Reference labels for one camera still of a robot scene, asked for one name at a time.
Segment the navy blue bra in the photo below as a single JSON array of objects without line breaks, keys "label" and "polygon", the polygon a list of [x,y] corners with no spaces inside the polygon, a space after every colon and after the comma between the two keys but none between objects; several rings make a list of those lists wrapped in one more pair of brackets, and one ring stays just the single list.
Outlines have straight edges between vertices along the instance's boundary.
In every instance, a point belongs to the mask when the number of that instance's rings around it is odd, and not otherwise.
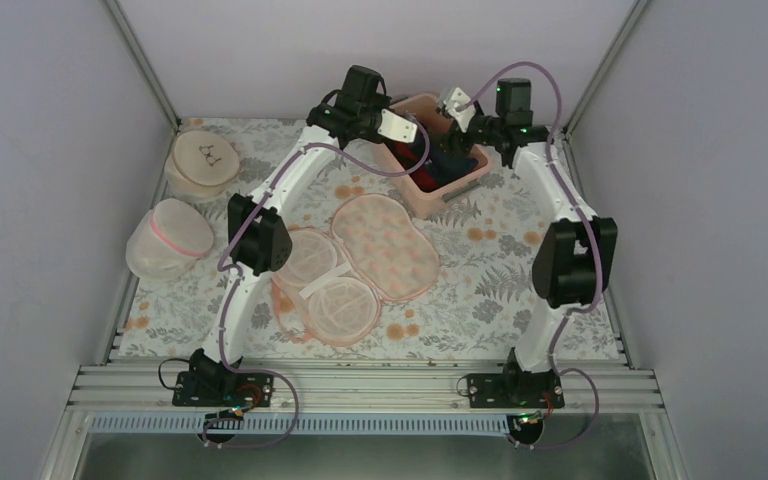
[{"label": "navy blue bra", "polygon": [[431,144],[424,166],[416,171],[421,173],[414,181],[425,192],[431,192],[472,173],[479,167],[479,161],[471,156],[453,155],[446,152],[437,140],[438,135],[424,123],[423,129],[429,134]]}]

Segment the floral peach mesh laundry bag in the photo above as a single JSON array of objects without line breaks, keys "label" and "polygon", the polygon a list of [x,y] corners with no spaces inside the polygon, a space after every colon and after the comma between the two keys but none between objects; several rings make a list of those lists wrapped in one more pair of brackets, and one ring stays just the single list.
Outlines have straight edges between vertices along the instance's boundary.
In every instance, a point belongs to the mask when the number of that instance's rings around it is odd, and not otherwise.
[{"label": "floral peach mesh laundry bag", "polygon": [[431,240],[399,202],[381,194],[345,202],[327,232],[298,228],[290,238],[272,298],[275,307],[292,304],[300,319],[299,335],[282,331],[293,343],[351,346],[377,325],[384,305],[419,297],[440,270]]}]

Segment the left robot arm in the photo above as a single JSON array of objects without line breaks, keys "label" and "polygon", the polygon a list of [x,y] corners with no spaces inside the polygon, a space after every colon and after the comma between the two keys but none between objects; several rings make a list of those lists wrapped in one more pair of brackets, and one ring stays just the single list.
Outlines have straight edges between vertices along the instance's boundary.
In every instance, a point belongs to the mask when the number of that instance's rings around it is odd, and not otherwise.
[{"label": "left robot arm", "polygon": [[413,123],[390,108],[383,76],[353,65],[340,88],[309,112],[291,151],[275,170],[246,196],[235,194],[227,207],[229,235],[217,268],[228,275],[223,304],[202,347],[190,357],[188,384],[215,405],[230,402],[238,391],[245,322],[260,297],[292,253],[284,213],[299,199],[332,156],[344,156],[353,140],[411,142]]}]

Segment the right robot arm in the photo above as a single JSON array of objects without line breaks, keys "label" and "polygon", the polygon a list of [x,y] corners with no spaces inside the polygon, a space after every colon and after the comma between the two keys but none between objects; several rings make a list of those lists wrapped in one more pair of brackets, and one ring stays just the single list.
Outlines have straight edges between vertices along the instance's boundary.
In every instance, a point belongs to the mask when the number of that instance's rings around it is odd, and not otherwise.
[{"label": "right robot arm", "polygon": [[561,333],[576,313],[594,309],[607,285],[618,228],[599,216],[575,189],[554,155],[552,129],[536,125],[531,109],[532,85],[524,78],[496,81],[496,106],[484,114],[476,99],[459,87],[442,93],[439,111],[452,121],[445,145],[464,151],[493,148],[504,167],[528,184],[547,224],[531,267],[539,301],[501,374],[489,381],[494,401],[502,397],[525,407],[539,394],[559,386],[555,350]]}]

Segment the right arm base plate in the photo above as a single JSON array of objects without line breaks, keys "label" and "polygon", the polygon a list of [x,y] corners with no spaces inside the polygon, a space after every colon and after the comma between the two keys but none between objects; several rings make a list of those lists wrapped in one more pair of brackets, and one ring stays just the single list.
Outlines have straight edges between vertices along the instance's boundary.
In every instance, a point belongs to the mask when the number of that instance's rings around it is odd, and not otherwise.
[{"label": "right arm base plate", "polygon": [[456,392],[473,409],[560,409],[565,399],[560,378],[538,373],[471,373],[458,380]]}]

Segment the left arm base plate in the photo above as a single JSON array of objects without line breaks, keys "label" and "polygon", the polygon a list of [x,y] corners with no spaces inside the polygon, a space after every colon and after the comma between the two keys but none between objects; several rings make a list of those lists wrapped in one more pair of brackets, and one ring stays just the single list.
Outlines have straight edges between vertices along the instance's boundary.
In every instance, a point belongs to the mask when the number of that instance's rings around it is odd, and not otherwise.
[{"label": "left arm base plate", "polygon": [[210,380],[196,372],[180,372],[171,403],[176,407],[249,409],[269,407],[274,377],[263,373],[234,374]]}]

